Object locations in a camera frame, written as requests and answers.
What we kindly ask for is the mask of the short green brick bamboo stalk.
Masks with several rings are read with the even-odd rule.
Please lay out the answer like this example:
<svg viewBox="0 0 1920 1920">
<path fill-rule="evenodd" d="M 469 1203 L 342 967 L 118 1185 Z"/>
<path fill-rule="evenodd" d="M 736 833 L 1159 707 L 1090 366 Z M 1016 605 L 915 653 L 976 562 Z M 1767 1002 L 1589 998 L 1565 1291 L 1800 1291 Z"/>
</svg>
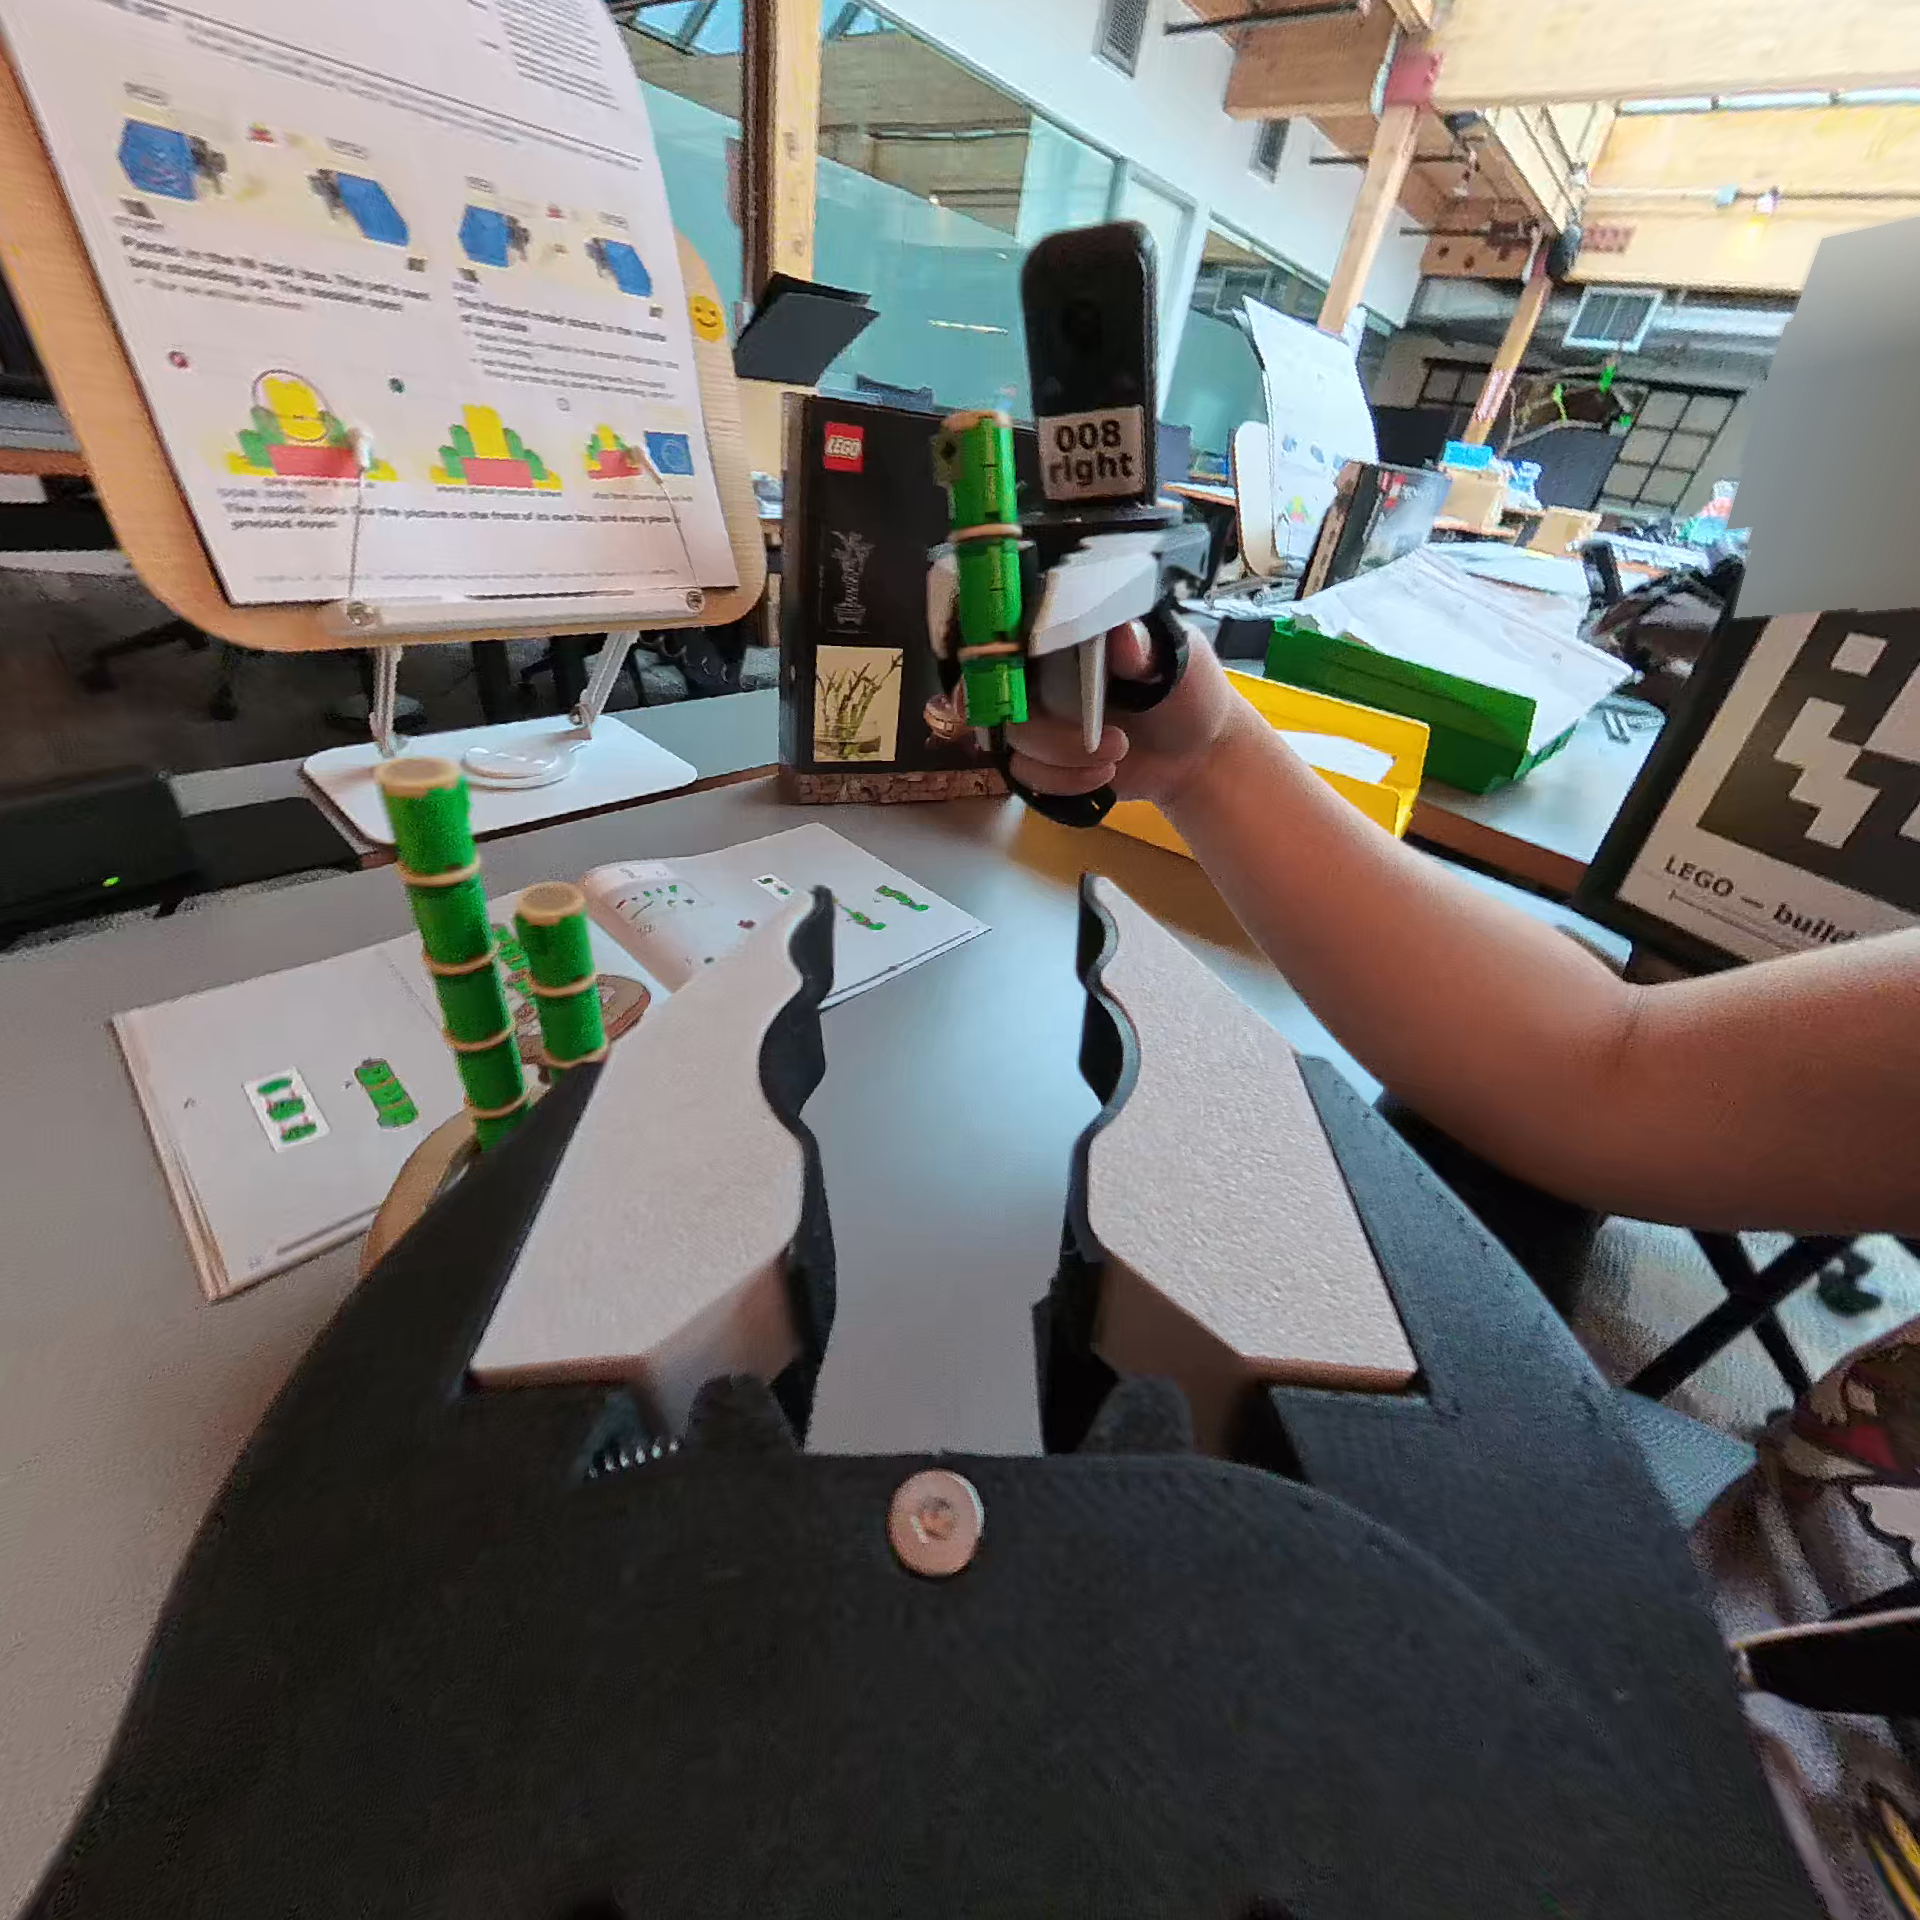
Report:
<svg viewBox="0 0 1920 1920">
<path fill-rule="evenodd" d="M 607 1056 L 607 1024 L 591 959 L 584 890 L 568 879 L 525 887 L 511 912 L 523 989 L 534 1002 L 541 1077 L 556 1082 Z"/>
</svg>

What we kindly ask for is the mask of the black toy set box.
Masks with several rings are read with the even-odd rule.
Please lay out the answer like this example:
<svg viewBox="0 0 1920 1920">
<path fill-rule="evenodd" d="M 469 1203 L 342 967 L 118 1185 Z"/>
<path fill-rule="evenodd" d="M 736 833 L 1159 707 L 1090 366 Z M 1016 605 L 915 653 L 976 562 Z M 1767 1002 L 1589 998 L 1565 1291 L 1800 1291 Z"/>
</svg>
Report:
<svg viewBox="0 0 1920 1920">
<path fill-rule="evenodd" d="M 927 565 L 951 526 L 941 425 L 938 408 L 784 399 L 780 777 L 797 803 L 1006 793 L 927 637 Z"/>
<path fill-rule="evenodd" d="M 1452 482 L 1434 467 L 1343 462 L 1302 568 L 1306 600 L 1424 545 Z"/>
</svg>

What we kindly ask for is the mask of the black angled panel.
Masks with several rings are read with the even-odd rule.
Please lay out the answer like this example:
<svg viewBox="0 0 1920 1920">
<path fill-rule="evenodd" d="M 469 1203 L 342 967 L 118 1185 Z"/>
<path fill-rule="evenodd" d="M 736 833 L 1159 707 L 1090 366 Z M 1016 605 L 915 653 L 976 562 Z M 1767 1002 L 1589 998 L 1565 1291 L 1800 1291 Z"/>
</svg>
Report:
<svg viewBox="0 0 1920 1920">
<path fill-rule="evenodd" d="M 775 272 L 736 335 L 736 377 L 813 387 L 878 317 L 863 293 Z"/>
</svg>

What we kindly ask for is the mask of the instruction sheet on stand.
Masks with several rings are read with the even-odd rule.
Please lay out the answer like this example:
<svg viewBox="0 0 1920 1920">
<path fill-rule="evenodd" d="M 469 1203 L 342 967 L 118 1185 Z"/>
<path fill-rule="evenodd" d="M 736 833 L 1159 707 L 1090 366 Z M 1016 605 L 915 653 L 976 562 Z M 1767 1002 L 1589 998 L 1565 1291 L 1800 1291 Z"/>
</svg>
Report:
<svg viewBox="0 0 1920 1920">
<path fill-rule="evenodd" d="M 112 537 L 142 585 L 214 640 L 294 656 L 350 647 L 397 650 L 454 640 L 704 631 L 748 617 L 764 597 L 768 559 L 733 354 L 724 330 L 698 328 L 690 355 L 736 565 L 733 587 L 704 590 L 694 608 L 686 590 L 666 597 L 544 591 L 388 603 L 351 597 L 240 608 L 207 559 L 12 49 L 2 51 L 2 235 L 15 306 Z"/>
</svg>

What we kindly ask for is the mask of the person's patterned clothing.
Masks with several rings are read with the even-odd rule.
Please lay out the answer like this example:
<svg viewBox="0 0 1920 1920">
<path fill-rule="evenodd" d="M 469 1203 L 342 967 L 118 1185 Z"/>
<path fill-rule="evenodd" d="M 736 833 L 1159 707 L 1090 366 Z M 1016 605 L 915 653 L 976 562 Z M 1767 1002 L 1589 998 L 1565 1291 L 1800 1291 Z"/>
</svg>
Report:
<svg viewBox="0 0 1920 1920">
<path fill-rule="evenodd" d="M 1835 1361 L 1694 1527 L 1747 1727 L 1826 1914 L 1917 1914 L 1917 1331 Z"/>
</svg>

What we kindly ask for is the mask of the person's right hand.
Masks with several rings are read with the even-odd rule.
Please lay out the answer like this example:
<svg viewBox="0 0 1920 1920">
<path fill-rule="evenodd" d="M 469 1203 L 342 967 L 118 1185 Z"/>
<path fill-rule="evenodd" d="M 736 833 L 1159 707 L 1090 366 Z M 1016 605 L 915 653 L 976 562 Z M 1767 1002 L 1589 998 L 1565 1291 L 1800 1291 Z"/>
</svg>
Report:
<svg viewBox="0 0 1920 1920">
<path fill-rule="evenodd" d="M 1236 691 L 1210 640 L 1181 618 L 1186 665 L 1144 710 L 1108 707 L 1095 747 L 1077 718 L 1037 713 L 1006 728 L 1007 777 L 1029 797 L 1078 800 L 1110 789 L 1117 800 L 1175 802 L 1242 721 L 1256 715 Z"/>
</svg>

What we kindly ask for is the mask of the white paper sheets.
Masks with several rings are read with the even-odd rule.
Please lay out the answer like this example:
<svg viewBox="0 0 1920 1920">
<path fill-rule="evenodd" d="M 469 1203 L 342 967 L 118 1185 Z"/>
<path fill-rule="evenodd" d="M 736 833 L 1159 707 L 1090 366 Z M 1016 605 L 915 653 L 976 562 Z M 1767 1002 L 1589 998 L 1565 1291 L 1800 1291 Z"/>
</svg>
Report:
<svg viewBox="0 0 1920 1920">
<path fill-rule="evenodd" d="M 1637 670 L 1590 645 L 1580 559 L 1490 542 L 1424 544 L 1286 605 L 1319 633 L 1532 704 L 1527 751 L 1571 730 Z"/>
</svg>

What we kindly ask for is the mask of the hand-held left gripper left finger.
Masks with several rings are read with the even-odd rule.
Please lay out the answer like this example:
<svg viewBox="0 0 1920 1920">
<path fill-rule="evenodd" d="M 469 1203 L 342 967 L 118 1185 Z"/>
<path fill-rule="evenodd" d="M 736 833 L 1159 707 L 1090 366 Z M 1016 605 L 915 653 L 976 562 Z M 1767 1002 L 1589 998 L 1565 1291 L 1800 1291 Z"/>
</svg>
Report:
<svg viewBox="0 0 1920 1920">
<path fill-rule="evenodd" d="M 590 1072 L 474 1355 L 480 1385 L 719 1376 L 808 1397 L 831 1330 L 831 1219 L 804 1105 L 826 1077 L 831 895 L 764 917 Z"/>
</svg>

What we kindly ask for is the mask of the printed instruction sheet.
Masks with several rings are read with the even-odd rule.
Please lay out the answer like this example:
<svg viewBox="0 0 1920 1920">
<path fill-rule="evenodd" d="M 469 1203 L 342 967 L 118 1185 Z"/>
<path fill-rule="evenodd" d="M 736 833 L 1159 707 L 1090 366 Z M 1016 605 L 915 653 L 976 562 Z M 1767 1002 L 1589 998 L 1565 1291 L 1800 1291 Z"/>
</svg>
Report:
<svg viewBox="0 0 1920 1920">
<path fill-rule="evenodd" d="M 607 5 L 26 1 L 5 45 L 236 605 L 736 587 Z"/>
</svg>

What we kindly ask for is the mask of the white instruction booklet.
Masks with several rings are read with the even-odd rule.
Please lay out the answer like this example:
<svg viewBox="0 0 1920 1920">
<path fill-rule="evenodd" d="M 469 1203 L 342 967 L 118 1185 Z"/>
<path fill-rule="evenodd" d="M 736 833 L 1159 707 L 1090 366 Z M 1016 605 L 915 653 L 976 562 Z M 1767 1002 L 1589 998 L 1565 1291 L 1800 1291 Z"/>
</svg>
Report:
<svg viewBox="0 0 1920 1920">
<path fill-rule="evenodd" d="M 827 1006 L 987 930 L 818 822 L 611 862 L 580 885 L 611 1039 L 813 888 L 834 897 Z M 466 1104 L 414 933 L 124 1011 L 112 1031 L 210 1301 L 362 1235 Z"/>
</svg>

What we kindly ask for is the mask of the black device with green light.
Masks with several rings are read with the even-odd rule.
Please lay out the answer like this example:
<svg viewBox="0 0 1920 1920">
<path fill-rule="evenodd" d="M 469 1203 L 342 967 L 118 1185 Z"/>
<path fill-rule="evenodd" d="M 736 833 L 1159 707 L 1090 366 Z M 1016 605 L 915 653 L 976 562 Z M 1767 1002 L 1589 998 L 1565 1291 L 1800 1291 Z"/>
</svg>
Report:
<svg viewBox="0 0 1920 1920">
<path fill-rule="evenodd" d="M 170 781 L 124 766 L 2 790 L 2 941 L 179 901 L 202 857 Z"/>
</svg>

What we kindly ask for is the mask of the white book stand base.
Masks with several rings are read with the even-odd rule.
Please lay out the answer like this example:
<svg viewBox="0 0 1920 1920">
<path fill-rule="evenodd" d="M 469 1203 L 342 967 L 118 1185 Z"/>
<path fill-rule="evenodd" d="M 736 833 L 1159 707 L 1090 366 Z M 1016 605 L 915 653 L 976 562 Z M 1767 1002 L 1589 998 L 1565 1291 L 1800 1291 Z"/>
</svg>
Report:
<svg viewBox="0 0 1920 1920">
<path fill-rule="evenodd" d="M 302 781 L 350 837 L 384 857 L 396 840 L 378 775 L 405 759 L 452 762 L 466 781 L 470 827 L 480 838 L 682 790 L 698 777 L 692 766 L 619 715 L 605 715 L 635 640 L 637 631 L 615 631 L 605 640 L 567 715 L 324 750 L 304 759 Z"/>
</svg>

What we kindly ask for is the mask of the white background instruction sheet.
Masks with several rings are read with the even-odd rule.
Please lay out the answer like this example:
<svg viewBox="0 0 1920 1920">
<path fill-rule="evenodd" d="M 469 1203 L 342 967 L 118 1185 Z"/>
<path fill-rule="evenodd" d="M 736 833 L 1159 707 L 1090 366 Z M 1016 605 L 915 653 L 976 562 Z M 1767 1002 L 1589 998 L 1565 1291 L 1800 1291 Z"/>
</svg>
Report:
<svg viewBox="0 0 1920 1920">
<path fill-rule="evenodd" d="M 1276 533 L 1286 551 L 1306 552 L 1346 463 L 1379 457 L 1374 411 L 1343 334 L 1251 296 L 1238 310 L 1261 369 Z"/>
</svg>

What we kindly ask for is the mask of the black and white marker sign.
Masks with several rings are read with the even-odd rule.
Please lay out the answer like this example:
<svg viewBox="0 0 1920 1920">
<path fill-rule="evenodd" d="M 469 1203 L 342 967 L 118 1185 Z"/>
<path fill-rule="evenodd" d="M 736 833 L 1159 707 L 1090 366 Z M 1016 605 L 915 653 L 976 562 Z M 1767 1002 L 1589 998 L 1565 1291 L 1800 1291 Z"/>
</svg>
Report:
<svg viewBox="0 0 1920 1920">
<path fill-rule="evenodd" d="M 1686 974 L 1917 921 L 1917 613 L 1725 617 L 1572 906 Z"/>
</svg>

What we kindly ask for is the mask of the round tan model base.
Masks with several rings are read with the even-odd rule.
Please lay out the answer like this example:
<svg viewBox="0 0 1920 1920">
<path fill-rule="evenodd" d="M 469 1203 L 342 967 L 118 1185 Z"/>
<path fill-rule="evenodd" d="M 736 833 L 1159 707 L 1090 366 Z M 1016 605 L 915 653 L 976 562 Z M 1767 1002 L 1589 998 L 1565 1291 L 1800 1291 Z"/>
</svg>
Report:
<svg viewBox="0 0 1920 1920">
<path fill-rule="evenodd" d="M 527 1102 L 534 1105 L 550 1086 L 556 1069 L 544 1056 L 532 978 L 523 971 L 507 974 L 506 985 L 515 1010 L 515 1038 L 527 1082 Z M 654 989 L 642 978 L 618 971 L 599 975 L 597 994 L 607 1041 L 628 1032 L 646 1014 L 654 998 Z M 356 1265 L 359 1280 L 365 1280 L 442 1193 L 464 1177 L 475 1154 L 477 1143 L 466 1111 L 454 1113 L 411 1151 L 367 1224 Z"/>
</svg>

